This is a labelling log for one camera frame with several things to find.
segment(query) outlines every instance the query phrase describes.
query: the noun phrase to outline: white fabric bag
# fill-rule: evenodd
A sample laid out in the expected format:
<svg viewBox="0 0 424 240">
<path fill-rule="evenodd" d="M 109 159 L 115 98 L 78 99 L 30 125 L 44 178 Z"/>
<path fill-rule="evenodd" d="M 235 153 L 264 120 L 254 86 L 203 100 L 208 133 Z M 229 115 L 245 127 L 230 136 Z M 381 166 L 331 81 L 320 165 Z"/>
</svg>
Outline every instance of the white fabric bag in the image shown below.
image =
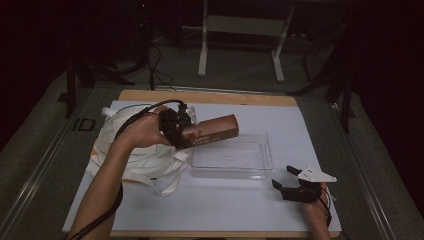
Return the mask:
<svg viewBox="0 0 424 240">
<path fill-rule="evenodd" d="M 86 168 L 88 172 L 93 176 L 97 174 L 116 132 L 128 118 L 145 107 L 137 105 L 119 111 L 103 108 L 103 115 L 106 115 L 107 119 L 94 145 L 90 162 Z M 153 187 L 158 195 L 167 196 L 177 189 L 179 176 L 187 168 L 192 153 L 192 148 L 176 151 L 175 147 L 163 144 L 136 148 L 128 159 L 122 179 L 145 183 Z M 174 180 L 165 189 L 159 190 L 155 181 L 171 174 L 175 175 Z"/>
</svg>

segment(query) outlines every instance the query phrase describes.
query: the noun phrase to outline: gray floor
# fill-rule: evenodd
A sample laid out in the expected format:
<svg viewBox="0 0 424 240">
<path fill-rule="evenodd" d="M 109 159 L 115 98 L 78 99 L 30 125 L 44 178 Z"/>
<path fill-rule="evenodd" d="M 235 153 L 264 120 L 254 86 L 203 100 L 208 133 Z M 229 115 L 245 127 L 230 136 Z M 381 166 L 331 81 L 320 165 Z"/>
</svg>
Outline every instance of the gray floor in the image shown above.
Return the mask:
<svg viewBox="0 0 424 240">
<path fill-rule="evenodd" d="M 291 37 L 285 44 L 282 66 L 286 82 L 277 83 L 272 68 L 270 47 L 246 46 L 212 41 L 209 48 L 207 75 L 197 76 L 200 54 L 198 35 L 188 35 L 180 45 L 166 38 L 156 45 L 161 50 L 158 70 L 163 81 L 179 87 L 255 91 L 284 95 L 309 82 L 301 59 L 310 42 Z M 152 50 L 152 61 L 158 53 Z M 311 73 L 325 61 L 323 53 L 308 58 Z M 128 79 L 132 87 L 147 89 L 149 72 L 144 70 Z M 158 88 L 172 90 L 166 84 Z M 70 119 L 64 119 L 66 105 L 56 102 L 65 92 L 66 78 L 56 79 L 31 115 L 2 150 L 0 156 L 0 216 L 6 219 L 10 209 L 15 216 L 8 239 L 58 239 L 79 181 L 87 164 L 90 143 L 101 127 L 101 107 L 118 98 L 126 86 L 99 80 L 93 89 L 78 87 L 80 106 Z M 424 239 L 424 221 L 403 186 L 378 134 L 363 110 L 360 98 L 352 97 L 349 135 L 338 125 L 339 111 L 325 103 L 327 86 L 296 98 L 308 126 L 321 167 L 337 175 L 340 184 L 331 186 L 339 199 L 335 202 L 342 226 L 351 239 Z M 79 119 L 94 119 L 93 131 L 76 131 Z M 12 208 L 34 169 L 44 168 L 35 179 L 36 192 L 27 193 L 22 209 Z"/>
</svg>

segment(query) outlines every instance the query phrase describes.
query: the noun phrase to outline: brown box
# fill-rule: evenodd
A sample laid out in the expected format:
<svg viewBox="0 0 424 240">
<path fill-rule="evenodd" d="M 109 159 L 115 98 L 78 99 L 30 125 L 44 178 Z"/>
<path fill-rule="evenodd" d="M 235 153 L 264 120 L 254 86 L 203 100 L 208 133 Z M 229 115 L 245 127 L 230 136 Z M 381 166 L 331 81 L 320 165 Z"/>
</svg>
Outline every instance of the brown box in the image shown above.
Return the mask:
<svg viewBox="0 0 424 240">
<path fill-rule="evenodd" d="M 237 137 L 239 128 L 234 114 L 209 119 L 183 129 L 182 136 L 192 147 Z"/>
</svg>

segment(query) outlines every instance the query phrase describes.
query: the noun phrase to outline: transparent bin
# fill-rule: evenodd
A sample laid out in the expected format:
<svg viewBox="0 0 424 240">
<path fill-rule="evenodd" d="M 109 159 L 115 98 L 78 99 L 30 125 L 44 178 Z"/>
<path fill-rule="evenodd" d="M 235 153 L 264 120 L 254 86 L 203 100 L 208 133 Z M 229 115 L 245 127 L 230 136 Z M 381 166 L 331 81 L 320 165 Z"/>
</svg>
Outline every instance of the transparent bin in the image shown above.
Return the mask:
<svg viewBox="0 0 424 240">
<path fill-rule="evenodd" d="M 273 164 L 264 130 L 240 130 L 239 136 L 194 148 L 193 177 L 265 179 Z"/>
</svg>

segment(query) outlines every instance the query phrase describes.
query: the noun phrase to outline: dark background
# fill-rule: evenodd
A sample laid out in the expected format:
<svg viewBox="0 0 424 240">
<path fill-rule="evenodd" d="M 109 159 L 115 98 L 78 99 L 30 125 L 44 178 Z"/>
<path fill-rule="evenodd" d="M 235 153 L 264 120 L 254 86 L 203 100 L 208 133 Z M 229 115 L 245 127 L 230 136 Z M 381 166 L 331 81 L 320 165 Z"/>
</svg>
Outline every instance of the dark background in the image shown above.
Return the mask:
<svg viewBox="0 0 424 240">
<path fill-rule="evenodd" d="M 122 1 L 104 2 L 116 6 L 116 2 Z M 156 5 L 152 6 L 155 27 L 176 38 L 181 25 L 201 25 L 201 1 L 155 2 Z M 225 2 L 221 4 L 246 1 Z M 360 95 L 367 114 L 424 215 L 424 194 L 421 190 L 424 185 L 424 4 L 419 0 L 374 0 L 368 3 L 372 7 L 362 8 L 352 17 L 338 45 L 342 49 L 341 54 L 335 54 L 330 65 L 337 69 L 346 62 L 353 63 L 354 91 Z M 77 21 L 73 26 L 85 26 L 78 28 L 80 36 L 96 43 L 85 47 L 92 50 L 93 56 L 106 62 L 113 60 L 114 56 L 125 57 L 126 53 L 132 57 L 131 50 L 119 47 L 119 41 L 127 39 L 118 36 L 109 39 L 118 44 L 110 44 L 104 39 L 110 37 L 108 31 L 113 29 L 113 24 L 122 26 L 133 22 L 132 18 L 128 18 L 130 13 L 125 7 L 116 8 L 116 15 L 107 16 L 107 24 L 101 22 L 98 5 L 94 1 L 6 0 L 0 4 L 0 96 L 5 107 L 0 139 L 2 148 L 43 96 L 50 82 L 65 70 L 62 34 L 65 19 L 73 17 L 80 20 L 81 25 Z M 314 20 L 313 8 L 303 6 L 296 10 L 290 33 L 308 33 Z M 222 10 L 219 1 L 212 10 Z M 270 3 L 256 14 L 275 16 L 276 13 Z M 121 21 L 116 23 L 113 21 L 116 18 Z M 131 31 L 133 29 L 128 28 L 119 36 L 131 38 L 134 36 Z"/>
</svg>

